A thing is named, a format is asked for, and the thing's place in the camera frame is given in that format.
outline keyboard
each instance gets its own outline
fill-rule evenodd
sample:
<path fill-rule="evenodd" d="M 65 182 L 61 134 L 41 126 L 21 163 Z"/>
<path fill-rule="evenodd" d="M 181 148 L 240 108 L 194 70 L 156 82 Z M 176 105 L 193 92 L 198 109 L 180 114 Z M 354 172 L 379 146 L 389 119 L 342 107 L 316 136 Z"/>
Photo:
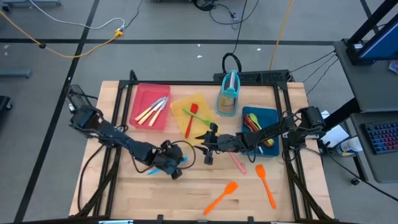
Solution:
<path fill-rule="evenodd" d="M 362 124 L 373 153 L 398 152 L 398 121 Z"/>
<path fill-rule="evenodd" d="M 216 73 L 213 75 L 213 79 L 216 82 L 222 82 L 225 75 L 226 73 Z M 275 83 L 292 81 L 288 70 L 239 72 L 238 76 L 241 82 Z"/>

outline cable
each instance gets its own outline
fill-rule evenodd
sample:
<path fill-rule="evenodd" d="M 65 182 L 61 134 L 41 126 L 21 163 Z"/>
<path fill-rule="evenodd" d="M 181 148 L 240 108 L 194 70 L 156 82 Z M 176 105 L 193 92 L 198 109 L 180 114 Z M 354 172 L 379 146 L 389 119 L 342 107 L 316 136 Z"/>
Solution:
<path fill-rule="evenodd" d="M 306 67 L 306 66 L 308 66 L 308 65 L 311 65 L 311 64 L 313 64 L 313 63 L 315 63 L 315 62 L 319 62 L 319 60 L 321 60 L 321 59 L 327 57 L 328 55 L 332 54 L 333 52 L 335 52 L 335 51 L 332 50 L 330 53 L 328 53 L 328 54 L 326 54 L 326 55 L 324 55 L 324 56 L 322 56 L 322 57 L 316 59 L 315 61 L 310 62 L 310 63 L 307 63 L 307 64 L 305 64 L 305 65 L 303 65 L 303 66 L 300 66 L 299 68 L 296 68 L 295 70 L 292 70 L 292 71 L 290 71 L 290 72 L 295 72 L 295 71 L 297 71 L 297 70 L 299 70 L 299 69 L 301 69 L 301 68 L 303 68 L 303 67 Z"/>
<path fill-rule="evenodd" d="M 311 93 L 311 91 L 319 84 L 319 82 L 321 81 L 321 79 L 326 75 L 326 72 L 328 72 L 329 68 L 332 67 L 336 62 L 338 61 L 338 59 L 336 59 L 331 65 L 329 65 L 329 67 L 326 69 L 326 71 L 323 73 L 323 75 L 319 78 L 319 80 L 317 81 L 317 83 L 311 88 L 310 91 L 308 91 L 307 96 Z"/>
<path fill-rule="evenodd" d="M 285 14 L 285 17 L 284 17 L 284 22 L 282 23 L 282 26 L 280 27 L 280 32 L 279 32 L 278 40 L 276 41 L 274 53 L 272 53 L 271 62 L 270 62 L 270 64 L 269 64 L 269 70 L 270 70 L 270 71 L 272 70 L 272 64 L 274 63 L 274 58 L 275 58 L 276 50 L 278 49 L 279 41 L 281 40 L 282 34 L 284 33 L 286 21 L 287 21 L 287 18 L 289 17 L 289 12 L 290 12 L 290 10 L 291 10 L 291 8 L 292 8 L 293 2 L 294 2 L 294 0 L 290 0 L 289 7 L 287 8 L 287 11 L 286 11 L 286 14 Z"/>
<path fill-rule="evenodd" d="M 179 142 L 187 143 L 187 144 L 192 148 L 192 151 L 193 151 L 193 161 L 192 161 L 192 164 L 190 164 L 190 165 L 187 166 L 187 167 L 181 167 L 180 169 L 188 169 L 188 168 L 191 168 L 191 167 L 195 164 L 195 162 L 196 162 L 196 160 L 197 160 L 197 154 L 196 154 L 196 152 L 195 152 L 195 148 L 194 148 L 189 142 L 184 141 L 184 140 L 172 142 L 172 145 L 173 145 L 173 144 L 176 144 L 176 143 L 179 143 Z"/>
<path fill-rule="evenodd" d="M 81 211 L 81 205 L 80 205 L 80 197 L 81 197 L 81 186 L 83 185 L 83 175 L 86 171 L 87 165 L 88 163 L 100 152 L 100 150 L 104 147 L 104 145 L 101 145 L 94 153 L 93 155 L 90 156 L 90 158 L 88 158 L 86 164 L 83 166 L 83 169 L 81 170 L 81 174 L 80 174 L 80 180 L 79 180 L 79 187 L 78 187 L 78 191 L 77 191 L 77 209 L 79 210 L 79 212 Z"/>
<path fill-rule="evenodd" d="M 315 69 L 315 71 L 313 71 L 313 72 L 311 73 L 311 75 L 309 75 L 307 78 L 305 78 L 305 80 L 302 81 L 302 82 L 305 82 L 305 81 L 307 81 L 309 78 L 311 78 L 311 76 L 313 76 L 319 69 L 321 69 L 322 66 L 324 66 L 326 63 L 328 63 L 334 56 L 336 56 L 336 55 L 335 55 L 335 54 L 332 55 L 326 62 L 324 62 L 323 64 L 321 64 L 317 69 Z"/>
<path fill-rule="evenodd" d="M 83 54 L 81 54 L 81 55 L 68 56 L 68 55 L 61 54 L 61 53 L 59 53 L 59 52 L 57 52 L 57 51 L 55 51 L 55 50 L 53 50 L 53 49 L 47 47 L 46 44 L 44 44 L 44 43 L 40 43 L 38 40 L 36 40 L 36 39 L 33 38 L 32 36 L 30 36 L 30 35 L 29 35 L 28 33 L 26 33 L 24 30 L 22 30 L 22 29 L 21 29 L 17 24 L 15 24 L 10 18 L 8 18 L 8 16 L 6 16 L 5 13 L 3 13 L 2 10 L 0 10 L 0 14 L 1 14 L 8 22 L 10 22 L 11 25 L 13 25 L 13 26 L 14 26 L 16 29 L 18 29 L 19 31 L 21 31 L 26 37 L 28 37 L 30 40 L 32 40 L 33 42 L 35 42 L 36 44 L 38 44 L 39 47 L 40 47 L 41 49 L 47 49 L 47 50 L 49 50 L 50 52 L 52 52 L 52 53 L 54 53 L 54 54 L 56 54 L 56 55 L 58 55 L 58 56 L 64 57 L 64 58 L 80 58 L 80 57 L 82 57 L 82 56 L 86 56 L 86 55 L 92 53 L 94 50 L 96 50 L 96 49 L 98 49 L 98 48 L 100 48 L 100 47 L 102 47 L 102 46 L 104 46 L 104 45 L 106 45 L 106 44 L 112 42 L 114 39 L 123 36 L 123 32 L 122 32 L 122 31 L 116 30 L 115 35 L 114 35 L 110 40 L 106 41 L 105 43 L 99 44 L 99 45 L 97 45 L 96 47 L 92 48 L 91 50 L 89 50 L 89 51 L 87 51 L 86 53 L 83 53 Z"/>
<path fill-rule="evenodd" d="M 127 27 L 129 27 L 130 24 L 133 22 L 133 20 L 136 19 L 136 17 L 138 16 L 138 14 L 139 14 L 139 8 L 141 7 L 141 3 L 142 3 L 142 0 L 141 0 L 141 2 L 139 3 L 139 5 L 138 5 L 138 7 L 137 7 L 137 13 L 136 13 L 136 15 L 130 20 L 130 22 L 127 24 L 127 26 L 126 26 L 124 29 L 127 29 Z"/>
<path fill-rule="evenodd" d="M 43 12 L 43 14 L 45 14 L 46 16 L 48 16 L 49 18 L 51 18 L 51 19 L 54 20 L 55 22 L 61 22 L 61 23 L 64 23 L 64 24 L 71 24 L 71 25 L 76 25 L 76 26 L 82 26 L 82 27 L 86 27 L 86 28 L 89 28 L 89 29 L 101 29 L 101 28 L 103 28 L 104 26 L 108 25 L 110 22 L 113 22 L 113 21 L 115 21 L 115 20 L 120 20 L 120 21 L 122 21 L 123 23 L 122 23 L 122 26 L 121 26 L 118 30 L 123 31 L 123 29 L 124 29 L 124 23 L 125 23 L 125 21 L 124 21 L 124 19 L 122 19 L 122 18 L 113 18 L 113 19 L 111 19 L 110 21 L 104 23 L 102 26 L 99 26 L 99 27 L 90 27 L 90 26 L 86 26 L 86 25 L 84 25 L 84 24 L 80 24 L 80 23 L 76 23 L 76 22 L 61 21 L 61 20 L 59 20 L 59 19 L 56 19 L 56 18 L 50 16 L 50 15 L 49 15 L 48 13 L 46 13 L 43 9 L 41 9 L 39 6 L 37 6 L 37 5 L 33 2 L 33 0 L 29 0 L 29 1 L 30 1 L 30 3 L 32 3 L 40 12 Z"/>
<path fill-rule="evenodd" d="M 306 149 L 307 151 L 313 152 L 313 153 L 315 153 L 315 154 L 318 154 L 319 156 L 321 155 L 319 152 L 317 152 L 317 151 L 315 151 L 315 150 L 313 150 L 313 149 L 309 149 L 309 148 L 307 148 L 307 147 L 305 147 L 304 149 Z"/>
<path fill-rule="evenodd" d="M 149 167 L 146 167 L 144 170 L 139 170 L 138 167 L 137 167 L 135 158 L 133 158 L 132 155 L 131 155 L 131 158 L 132 158 L 132 163 L 134 164 L 134 167 L 136 168 L 136 171 L 137 171 L 139 174 L 145 173 L 145 172 L 147 172 L 148 170 L 150 170 L 151 168 L 154 167 L 154 166 L 149 166 Z"/>
<path fill-rule="evenodd" d="M 285 161 L 285 162 L 287 162 L 287 163 L 291 163 L 293 160 L 295 160 L 295 159 L 297 158 L 297 155 L 299 154 L 299 150 L 293 150 L 293 151 L 294 151 L 294 156 L 293 156 L 293 158 L 291 158 L 289 161 L 287 161 L 286 158 L 285 158 L 285 156 L 284 156 L 286 151 L 288 151 L 287 153 L 289 153 L 289 149 L 288 149 L 288 148 L 285 148 L 285 149 L 282 151 L 282 159 L 283 159 L 283 161 Z"/>
<path fill-rule="evenodd" d="M 94 99 L 94 100 L 98 100 L 98 97 L 96 97 L 96 96 L 86 95 L 86 97 L 87 97 L 87 98 Z"/>
<path fill-rule="evenodd" d="M 369 183 L 368 181 L 361 179 L 358 175 L 354 174 L 354 172 L 352 172 L 351 170 L 349 170 L 347 167 L 341 165 L 339 162 L 336 161 L 335 158 L 333 158 L 333 157 L 330 155 L 329 149 L 326 148 L 326 150 L 327 150 L 327 153 L 328 153 L 330 159 L 332 159 L 335 163 L 337 163 L 341 168 L 343 168 L 344 170 L 346 170 L 346 171 L 349 172 L 351 175 L 353 175 L 353 176 L 356 177 L 357 179 L 361 180 L 361 181 L 364 182 L 365 184 L 368 184 L 368 185 L 371 186 L 374 190 L 377 190 L 378 192 L 380 192 L 380 193 L 384 194 L 385 196 L 387 196 L 387 197 L 389 197 L 389 198 L 395 200 L 396 202 L 398 202 L 398 198 L 396 198 L 396 197 L 392 196 L 391 194 L 389 194 L 389 193 L 387 193 L 387 192 L 385 192 L 385 191 L 383 191 L 383 190 L 377 188 L 375 185 Z"/>
<path fill-rule="evenodd" d="M 243 15 L 244 15 L 244 11 L 246 9 L 246 4 L 248 3 L 248 0 L 245 0 L 244 2 L 244 6 L 243 6 L 243 12 L 242 12 L 242 19 L 243 19 Z M 236 47 L 238 46 L 238 42 L 239 42 L 239 36 L 241 35 L 241 29 L 242 29 L 242 24 L 239 26 L 239 31 L 238 31 L 238 37 L 236 38 L 236 42 L 235 42 L 235 48 L 232 51 L 232 54 L 235 53 Z"/>
<path fill-rule="evenodd" d="M 259 4 L 259 1 L 260 1 L 260 0 L 257 0 L 256 4 L 255 4 L 254 7 L 253 7 L 253 10 L 250 12 L 250 14 L 249 14 L 246 18 L 243 19 L 243 15 L 242 15 L 242 19 L 241 19 L 239 22 L 219 22 L 219 21 L 217 21 L 217 20 L 213 17 L 213 15 L 211 14 L 211 10 L 216 9 L 215 7 L 213 7 L 211 10 L 209 10 L 209 14 L 210 14 L 210 17 L 211 17 L 211 19 L 212 19 L 213 21 L 215 21 L 216 23 L 221 24 L 221 25 L 235 25 L 235 24 L 241 24 L 242 22 L 244 22 L 244 21 L 246 21 L 247 19 L 249 19 L 249 17 L 253 14 L 254 10 L 257 8 L 257 5 Z M 229 10 L 229 8 L 226 7 L 225 5 L 223 5 L 223 4 L 215 4 L 215 6 L 224 6 L 225 8 L 228 9 L 229 14 L 231 15 L 232 18 L 235 16 L 235 15 Z"/>

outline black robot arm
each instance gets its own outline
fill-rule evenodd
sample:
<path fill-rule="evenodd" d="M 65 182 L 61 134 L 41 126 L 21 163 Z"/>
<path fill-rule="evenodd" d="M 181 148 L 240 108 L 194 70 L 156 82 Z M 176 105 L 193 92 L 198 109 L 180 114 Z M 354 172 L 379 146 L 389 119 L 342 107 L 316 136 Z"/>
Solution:
<path fill-rule="evenodd" d="M 216 136 L 218 127 L 212 123 L 210 125 L 211 131 L 207 131 L 206 134 L 197 137 L 198 139 L 204 139 L 202 143 L 206 147 L 197 147 L 202 150 L 206 155 L 205 164 L 211 165 L 213 163 L 213 151 L 220 152 L 245 152 L 254 151 L 259 142 L 263 142 L 267 139 L 275 136 L 282 135 L 286 141 L 288 149 L 299 150 L 305 145 L 305 138 L 313 136 L 314 138 L 320 138 L 325 133 L 322 131 L 325 126 L 325 122 L 319 112 L 319 109 L 313 106 L 308 108 L 299 109 L 296 113 L 287 113 L 287 116 L 283 117 L 278 123 L 272 124 L 266 128 L 263 128 L 257 132 L 248 133 L 236 133 L 235 136 L 230 134 L 220 134 Z M 316 203 L 314 198 L 308 192 L 307 188 L 303 185 L 297 173 L 294 171 L 291 162 L 287 162 L 287 173 L 290 179 L 294 181 L 298 189 L 301 191 L 303 197 L 309 202 L 312 210 L 320 220 L 324 220 L 324 223 L 336 223 L 334 219 L 329 217 Z"/>
<path fill-rule="evenodd" d="M 171 145 L 167 140 L 160 147 L 156 147 L 148 142 L 135 141 L 105 120 L 99 109 L 89 105 L 81 106 L 70 120 L 70 126 L 87 138 L 98 138 L 105 146 L 125 147 L 132 159 L 149 167 L 156 167 L 170 174 L 173 179 L 182 175 L 178 165 L 183 161 L 183 155 L 177 144 Z"/>

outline spatula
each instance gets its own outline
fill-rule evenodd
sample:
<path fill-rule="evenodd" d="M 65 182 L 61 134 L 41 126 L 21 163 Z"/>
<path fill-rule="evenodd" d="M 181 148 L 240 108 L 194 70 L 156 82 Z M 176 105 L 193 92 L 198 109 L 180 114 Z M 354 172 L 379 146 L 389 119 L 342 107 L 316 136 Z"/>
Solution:
<path fill-rule="evenodd" d="M 204 119 L 204 118 L 201 118 L 201 117 L 199 117 L 198 115 L 196 115 L 196 114 L 194 114 L 194 113 L 192 113 L 191 111 L 189 111 L 188 109 L 182 109 L 184 112 L 186 112 L 187 114 L 190 114 L 190 115 L 192 115 L 192 116 L 194 116 L 194 117 L 196 117 L 196 118 L 198 118 L 199 120 L 201 120 L 201 121 L 203 121 L 206 125 L 209 125 L 210 126 L 210 124 L 211 124 L 211 121 L 209 121 L 209 120 L 207 120 L 207 119 Z"/>
<path fill-rule="evenodd" d="M 196 114 L 198 112 L 198 108 L 199 108 L 199 106 L 196 103 L 192 103 L 190 111 L 192 113 Z M 185 138 L 189 137 L 189 132 L 191 131 L 192 119 L 193 119 L 193 116 L 191 116 L 191 118 L 189 119 L 187 130 L 185 131 Z"/>
<path fill-rule="evenodd" d="M 225 195 L 228 194 L 232 194 L 236 189 L 238 188 L 238 183 L 236 183 L 235 181 L 230 182 L 226 187 L 225 190 L 223 192 L 223 194 L 221 194 L 218 199 L 216 199 L 211 205 L 209 205 L 206 209 L 205 212 L 203 213 L 204 215 L 209 214 L 209 212 L 212 211 L 212 209 L 218 204 L 218 202 L 220 202 Z"/>
<path fill-rule="evenodd" d="M 272 197 L 271 191 L 269 190 L 268 184 L 266 182 L 266 171 L 264 170 L 264 167 L 262 165 L 257 165 L 256 172 L 257 172 L 257 175 L 262 180 L 262 182 L 264 183 L 264 186 L 266 187 L 267 195 L 269 198 L 269 203 L 271 203 L 271 206 L 273 209 L 276 209 L 276 204 L 275 204 L 274 198 Z"/>

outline red spatula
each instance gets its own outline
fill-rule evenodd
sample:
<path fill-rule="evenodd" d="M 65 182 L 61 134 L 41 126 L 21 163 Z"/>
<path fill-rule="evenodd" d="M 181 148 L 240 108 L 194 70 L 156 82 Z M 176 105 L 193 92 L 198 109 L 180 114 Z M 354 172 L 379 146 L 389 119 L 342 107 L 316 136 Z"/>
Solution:
<path fill-rule="evenodd" d="M 198 112 L 198 108 L 199 108 L 199 106 L 196 103 L 192 103 L 190 111 L 192 113 L 196 114 Z M 191 131 L 192 119 L 193 119 L 193 116 L 191 116 L 189 123 L 188 123 L 187 131 L 185 132 L 186 139 L 189 137 L 189 132 Z"/>

